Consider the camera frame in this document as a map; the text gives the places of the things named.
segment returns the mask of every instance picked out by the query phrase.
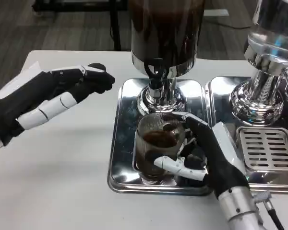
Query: metal cylinder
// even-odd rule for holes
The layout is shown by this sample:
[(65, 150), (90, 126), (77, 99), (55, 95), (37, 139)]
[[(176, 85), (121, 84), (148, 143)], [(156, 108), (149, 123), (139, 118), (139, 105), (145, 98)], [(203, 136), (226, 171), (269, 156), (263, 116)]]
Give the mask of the metal cylinder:
[(249, 100), (260, 104), (273, 104), (281, 77), (258, 70), (247, 86)]

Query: drip tray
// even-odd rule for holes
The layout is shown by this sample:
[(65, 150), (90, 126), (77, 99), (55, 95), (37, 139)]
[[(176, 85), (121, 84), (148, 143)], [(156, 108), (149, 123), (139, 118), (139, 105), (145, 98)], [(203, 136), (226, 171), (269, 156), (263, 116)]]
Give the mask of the drip tray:
[(245, 165), (250, 170), (288, 171), (288, 131), (283, 128), (238, 129)]
[[(134, 135), (142, 115), (137, 97), (149, 79), (129, 79), (119, 92), (108, 171), (109, 187), (119, 193), (175, 194), (204, 196), (211, 189), (203, 182), (167, 173), (162, 180), (144, 178), (134, 162)], [(206, 120), (204, 90), (193, 80), (177, 80), (177, 87), (186, 98), (186, 111)]]

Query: robotic finger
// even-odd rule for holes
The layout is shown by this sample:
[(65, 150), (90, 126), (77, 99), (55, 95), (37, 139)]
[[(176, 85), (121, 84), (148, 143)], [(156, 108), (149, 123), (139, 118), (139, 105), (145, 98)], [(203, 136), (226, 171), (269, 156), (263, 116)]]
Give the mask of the robotic finger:
[(206, 170), (187, 168), (184, 164), (185, 158), (180, 158), (175, 161), (168, 156), (156, 152), (147, 154), (145, 160), (174, 175), (192, 180), (203, 181), (207, 174)]

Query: metal stand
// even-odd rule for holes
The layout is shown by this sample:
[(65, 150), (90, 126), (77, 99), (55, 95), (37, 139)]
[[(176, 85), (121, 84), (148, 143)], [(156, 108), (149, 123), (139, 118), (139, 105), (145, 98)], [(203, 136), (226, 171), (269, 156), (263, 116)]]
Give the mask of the metal stand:
[(60, 0), (35, 0), (32, 8), (35, 12), (100, 12), (109, 11), (111, 20), (111, 30), (113, 35), (114, 49), (121, 51), (120, 28), (118, 11), (127, 10), (127, 0), (116, 0), (108, 2), (63, 2)]

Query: coffee machine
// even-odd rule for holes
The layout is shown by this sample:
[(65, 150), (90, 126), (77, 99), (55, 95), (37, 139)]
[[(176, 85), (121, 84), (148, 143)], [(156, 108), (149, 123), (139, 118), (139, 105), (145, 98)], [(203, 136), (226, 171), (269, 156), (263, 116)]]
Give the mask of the coffee machine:
[(188, 111), (206, 120), (203, 87), (181, 80), (196, 60), (204, 0), (130, 0), (132, 62), (146, 78), (127, 80), (119, 92), (108, 184), (117, 192), (202, 196), (203, 182), (170, 173), (147, 179), (135, 160), (135, 132), (150, 113)]
[[(211, 127), (226, 125), (251, 190), (288, 193), (288, 0), (258, 0), (245, 47), (254, 75), (216, 77), (205, 90), (196, 81), (177, 78), (194, 65), (204, 1), (180, 1), (180, 7), (178, 1), (165, 1), (130, 1), (132, 61), (148, 78), (130, 79), (120, 89), (109, 186), (116, 192), (208, 194), (203, 182), (170, 173), (147, 180), (136, 165), (139, 119), (149, 113), (185, 111)], [(196, 16), (190, 19), (190, 12)], [(170, 28), (184, 30), (181, 36), (169, 36), (175, 34)], [(204, 167), (205, 157), (201, 159)]]
[(288, 0), (258, 0), (244, 56), (252, 77), (206, 85), (209, 124), (230, 130), (253, 191), (288, 193)]

